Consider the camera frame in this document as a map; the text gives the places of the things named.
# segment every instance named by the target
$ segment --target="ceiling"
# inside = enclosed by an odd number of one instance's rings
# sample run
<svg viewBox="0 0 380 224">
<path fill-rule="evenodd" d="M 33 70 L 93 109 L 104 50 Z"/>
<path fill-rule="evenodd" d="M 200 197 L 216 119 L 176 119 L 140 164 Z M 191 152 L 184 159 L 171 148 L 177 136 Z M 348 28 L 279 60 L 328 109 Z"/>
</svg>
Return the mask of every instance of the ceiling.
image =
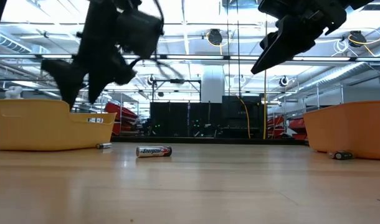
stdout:
<svg viewBox="0 0 380 224">
<path fill-rule="evenodd" d="M 267 32 L 277 30 L 275 18 L 262 14 L 252 6 L 240 6 L 237 10 L 236 7 L 222 7 L 221 0 L 208 0 L 207 4 L 205 0 L 159 1 L 166 22 L 164 36 L 160 38 L 158 44 L 159 54 L 258 56 L 262 53 L 259 42 Z M 0 35 L 28 49 L 31 54 L 75 54 L 80 42 L 75 34 L 83 29 L 88 4 L 86 0 L 7 1 L 0 25 Z M 144 0 L 140 10 L 159 16 L 153 0 Z M 224 39 L 222 47 L 213 46 L 205 39 L 211 29 L 220 29 Z M 356 55 L 364 55 L 372 57 L 373 55 L 364 47 L 354 48 L 344 46 L 339 42 L 342 37 L 347 38 L 351 30 L 360 30 L 368 42 L 379 40 L 368 45 L 374 53 L 374 49 L 380 46 L 380 10 L 360 9 L 350 12 L 348 20 L 341 28 L 328 36 L 322 35 L 312 49 L 299 56 L 356 57 Z M 45 32 L 49 36 L 48 39 L 44 37 Z M 17 52 L 0 44 L 0 54 L 17 54 Z M 41 73 L 39 62 L 34 60 L 3 58 L 0 60 L 19 67 L 24 70 L 23 72 L 28 71 L 39 76 L 43 80 L 50 79 L 47 74 Z M 220 60 L 207 63 L 196 60 L 167 60 L 166 62 L 188 80 L 202 79 L 205 67 L 213 64 L 222 66 L 222 72 L 226 76 L 226 90 L 238 89 L 239 82 L 243 90 L 264 89 L 263 75 L 265 73 L 253 75 L 250 72 L 254 61 Z M 278 79 L 284 75 L 293 81 L 291 84 L 293 88 L 331 67 L 333 65 L 320 62 L 278 65 L 266 71 L 267 90 L 283 90 L 278 85 Z M 161 76 L 158 68 L 151 62 L 139 63 L 135 70 L 138 72 L 137 76 L 128 85 L 111 84 L 107 86 L 107 90 L 133 90 L 134 92 L 125 94 L 142 103 L 148 102 L 151 93 L 147 91 L 151 89 L 151 85 L 147 84 L 147 78 L 150 75 L 157 78 L 165 77 Z M 169 70 L 166 73 L 174 77 Z M 41 84 L 46 87 L 53 86 L 50 82 Z M 169 100 L 196 100 L 198 99 L 197 88 L 199 86 L 188 83 L 183 85 L 165 83 L 160 90 L 166 92 L 164 98 L 167 99 L 169 96 Z M 139 94 L 136 92 L 138 90 L 145 91 Z M 169 93 L 174 90 L 188 90 L 188 92 Z"/>
</svg>

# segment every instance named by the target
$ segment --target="white pillar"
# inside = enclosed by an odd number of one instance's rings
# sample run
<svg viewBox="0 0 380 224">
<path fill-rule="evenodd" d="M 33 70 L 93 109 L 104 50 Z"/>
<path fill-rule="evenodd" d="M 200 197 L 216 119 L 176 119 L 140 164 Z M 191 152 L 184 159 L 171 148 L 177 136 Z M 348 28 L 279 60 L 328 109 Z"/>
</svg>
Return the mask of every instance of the white pillar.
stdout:
<svg viewBox="0 0 380 224">
<path fill-rule="evenodd" d="M 224 93 L 225 78 L 222 66 L 205 66 L 201 79 L 201 103 L 222 103 Z"/>
</svg>

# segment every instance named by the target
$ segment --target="orange plastic bin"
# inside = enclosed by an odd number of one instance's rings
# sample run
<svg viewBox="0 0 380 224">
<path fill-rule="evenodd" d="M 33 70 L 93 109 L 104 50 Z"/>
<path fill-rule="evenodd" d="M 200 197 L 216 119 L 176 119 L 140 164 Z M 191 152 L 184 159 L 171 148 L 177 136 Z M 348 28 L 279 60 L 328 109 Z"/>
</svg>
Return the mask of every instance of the orange plastic bin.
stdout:
<svg viewBox="0 0 380 224">
<path fill-rule="evenodd" d="M 88 122 L 101 118 L 102 123 Z M 115 113 L 69 113 L 59 100 L 0 100 L 0 150 L 59 151 L 110 142 Z"/>
<path fill-rule="evenodd" d="M 380 159 L 380 101 L 330 106 L 303 117 L 312 149 Z"/>
</svg>

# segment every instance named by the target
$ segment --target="aa battery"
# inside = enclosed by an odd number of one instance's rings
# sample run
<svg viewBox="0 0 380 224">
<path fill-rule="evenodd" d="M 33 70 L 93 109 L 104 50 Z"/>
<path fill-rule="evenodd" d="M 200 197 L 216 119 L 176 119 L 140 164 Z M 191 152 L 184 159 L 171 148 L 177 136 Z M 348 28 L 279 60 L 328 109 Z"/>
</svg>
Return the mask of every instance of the aa battery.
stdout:
<svg viewBox="0 0 380 224">
<path fill-rule="evenodd" d="M 353 159 L 353 154 L 346 151 L 329 152 L 329 155 L 332 159 L 337 160 Z"/>
<path fill-rule="evenodd" d="M 160 157 L 171 155 L 172 147 L 170 146 L 139 146 L 136 148 L 137 157 Z"/>
<path fill-rule="evenodd" d="M 108 149 L 108 148 L 111 148 L 111 146 L 113 146 L 112 143 L 101 143 L 101 144 L 97 144 L 96 148 L 97 149 Z"/>
</svg>

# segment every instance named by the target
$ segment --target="silver battery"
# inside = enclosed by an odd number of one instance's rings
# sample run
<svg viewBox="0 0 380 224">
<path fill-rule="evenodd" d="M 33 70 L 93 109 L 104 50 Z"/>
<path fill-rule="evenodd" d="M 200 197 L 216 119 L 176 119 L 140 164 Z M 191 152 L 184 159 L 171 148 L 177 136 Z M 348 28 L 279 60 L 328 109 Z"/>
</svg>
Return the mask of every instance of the silver battery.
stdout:
<svg viewBox="0 0 380 224">
<path fill-rule="evenodd" d="M 139 146 L 136 148 L 137 157 L 171 156 L 171 146 Z"/>
<path fill-rule="evenodd" d="M 111 148 L 111 146 L 113 146 L 112 143 L 101 143 L 101 144 L 96 144 L 96 148 L 97 148 L 97 149 L 108 149 L 108 148 Z"/>
</svg>

